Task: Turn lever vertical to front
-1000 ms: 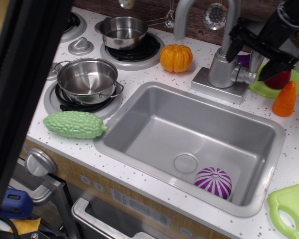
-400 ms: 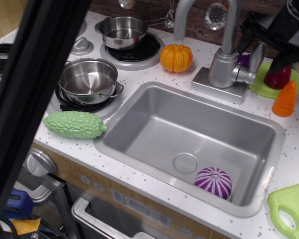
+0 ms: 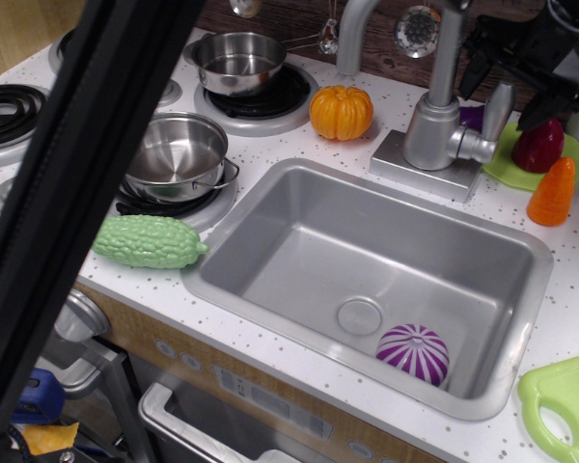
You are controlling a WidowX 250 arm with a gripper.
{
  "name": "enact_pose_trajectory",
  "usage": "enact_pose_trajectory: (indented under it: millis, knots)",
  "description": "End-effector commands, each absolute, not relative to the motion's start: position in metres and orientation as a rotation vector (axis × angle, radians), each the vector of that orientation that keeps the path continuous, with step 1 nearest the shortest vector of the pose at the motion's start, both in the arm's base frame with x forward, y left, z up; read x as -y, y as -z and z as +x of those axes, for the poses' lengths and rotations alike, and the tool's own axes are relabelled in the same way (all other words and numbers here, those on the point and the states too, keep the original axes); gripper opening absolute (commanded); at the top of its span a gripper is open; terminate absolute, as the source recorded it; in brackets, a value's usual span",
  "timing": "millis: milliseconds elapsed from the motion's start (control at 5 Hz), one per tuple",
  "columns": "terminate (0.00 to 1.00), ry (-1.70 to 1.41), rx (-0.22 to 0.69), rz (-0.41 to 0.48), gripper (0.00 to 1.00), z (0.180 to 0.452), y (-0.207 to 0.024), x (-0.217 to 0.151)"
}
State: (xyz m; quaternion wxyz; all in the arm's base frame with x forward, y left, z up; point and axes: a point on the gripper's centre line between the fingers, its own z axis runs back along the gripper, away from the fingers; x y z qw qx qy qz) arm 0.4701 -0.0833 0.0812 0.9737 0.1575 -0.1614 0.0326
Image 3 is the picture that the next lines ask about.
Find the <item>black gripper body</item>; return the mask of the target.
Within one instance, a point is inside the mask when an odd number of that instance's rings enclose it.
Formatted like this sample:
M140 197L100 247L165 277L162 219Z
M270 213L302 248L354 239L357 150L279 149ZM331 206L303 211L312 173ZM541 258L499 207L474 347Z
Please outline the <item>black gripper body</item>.
M523 22L481 15L464 47L488 47L492 68L522 80L536 94L579 92L578 41L579 15L539 14Z

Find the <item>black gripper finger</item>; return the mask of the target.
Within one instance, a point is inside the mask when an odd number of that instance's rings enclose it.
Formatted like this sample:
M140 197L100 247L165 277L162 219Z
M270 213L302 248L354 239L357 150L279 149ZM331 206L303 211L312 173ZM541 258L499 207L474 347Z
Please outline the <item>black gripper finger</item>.
M488 47L484 45L467 45L466 48L468 63L463 72L458 89L463 98L470 98L490 73L492 60Z
M518 120L521 131L533 130L553 118L579 111L579 92L558 89L536 94L526 105Z

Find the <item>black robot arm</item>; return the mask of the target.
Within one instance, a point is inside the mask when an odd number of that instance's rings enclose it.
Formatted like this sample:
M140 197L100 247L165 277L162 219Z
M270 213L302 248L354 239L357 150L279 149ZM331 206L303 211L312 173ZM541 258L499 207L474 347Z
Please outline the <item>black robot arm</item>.
M458 90L469 98L497 66L536 94L518 120L523 131L565 111L579 111L579 1L547 1L534 18L515 22L480 15L465 40L469 63Z

